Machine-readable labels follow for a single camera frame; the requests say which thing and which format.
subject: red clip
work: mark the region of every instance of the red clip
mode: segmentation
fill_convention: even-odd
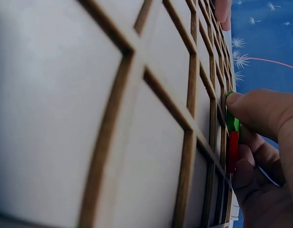
[[[227,173],[234,173],[237,162],[237,147],[238,147],[239,132],[230,132],[229,150],[227,154]]]

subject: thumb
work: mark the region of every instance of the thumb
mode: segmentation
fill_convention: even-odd
[[[261,196],[260,186],[254,176],[254,168],[247,159],[241,159],[232,178],[232,187],[243,213]]]
[[[281,127],[293,118],[293,94],[258,89],[227,98],[228,110],[255,133],[277,141]]]

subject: wooden grid panel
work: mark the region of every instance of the wooden grid panel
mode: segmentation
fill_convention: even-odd
[[[183,227],[186,217],[186,210],[192,182],[193,163],[195,160],[196,148],[208,161],[206,193],[203,205],[201,227],[209,227],[209,213],[211,207],[211,196],[213,190],[214,176],[219,177],[217,201],[215,206],[214,228],[225,228],[229,226],[231,208],[231,184],[230,177],[225,174],[225,153],[228,132],[225,123],[225,95],[233,87],[230,68],[230,55],[221,32],[220,25],[213,16],[213,5],[208,0],[186,0],[191,12],[191,30],[188,31],[181,16],[171,0],[145,0],[134,29],[121,20],[122,15],[109,0],[79,0],[82,7],[91,18],[101,26],[109,39],[120,49],[123,54],[118,72],[108,99],[105,114],[103,117],[100,133],[96,139],[93,157],[90,164],[85,193],[82,201],[80,220],[78,227],[99,227],[111,226],[109,217],[100,218],[97,216],[97,209],[103,203],[99,198],[100,189],[104,184],[114,189],[117,186],[117,179],[111,179],[104,183],[103,172],[108,156],[114,151],[119,151],[119,157],[124,154],[125,143],[128,139],[129,121],[133,114],[135,97],[142,80],[153,90],[162,104],[171,113],[174,119],[184,129],[184,142],[181,160],[181,171],[177,190],[177,199],[172,227]],[[156,16],[161,4],[164,5],[171,20],[173,21],[182,41],[189,54],[189,77],[187,103],[183,104],[174,88],[165,80],[165,75],[158,67],[146,49],[146,41],[152,36]],[[207,33],[200,23],[196,8],[200,7],[207,22]],[[210,78],[205,73],[204,66],[199,60],[197,52],[197,34],[205,42],[210,59]],[[216,46],[219,62],[214,58],[213,47]],[[210,138],[203,136],[196,123],[196,81],[200,76],[206,87],[210,98]],[[215,87],[221,88],[221,102],[216,96]],[[222,127],[221,132],[221,153],[220,157],[215,155],[216,151],[216,120]],[[107,195],[106,203],[113,205],[114,194]],[[108,206],[105,215],[113,212],[113,206]],[[10,218],[0,217],[0,221],[10,221]],[[25,227],[41,227],[25,223]]]

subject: green plastic piece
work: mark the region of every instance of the green plastic piece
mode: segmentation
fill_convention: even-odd
[[[228,110],[226,116],[227,128],[229,132],[239,132],[240,131],[240,121],[235,118]]]

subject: blue fabric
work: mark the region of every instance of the blue fabric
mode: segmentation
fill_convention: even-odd
[[[293,92],[293,0],[234,0],[232,41],[238,92]]]

